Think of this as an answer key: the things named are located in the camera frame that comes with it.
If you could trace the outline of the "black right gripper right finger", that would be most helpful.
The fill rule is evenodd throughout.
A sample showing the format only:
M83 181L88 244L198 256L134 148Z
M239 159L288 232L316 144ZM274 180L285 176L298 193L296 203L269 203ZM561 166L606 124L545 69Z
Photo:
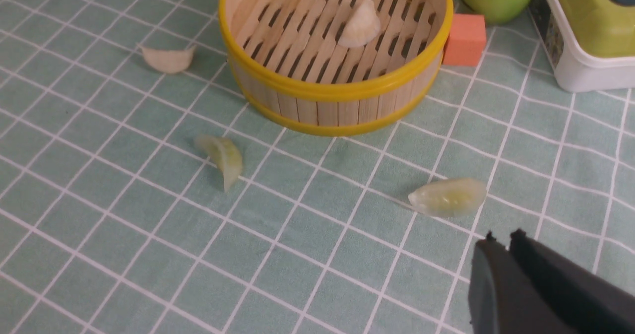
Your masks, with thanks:
M528 237L510 234L509 252L551 311L577 334L633 334L634 296Z

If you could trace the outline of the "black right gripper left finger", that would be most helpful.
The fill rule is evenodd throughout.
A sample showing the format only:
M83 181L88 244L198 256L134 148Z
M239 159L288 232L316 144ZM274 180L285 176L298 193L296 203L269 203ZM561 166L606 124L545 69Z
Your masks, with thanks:
M477 241L468 291L474 334L578 334L498 239Z

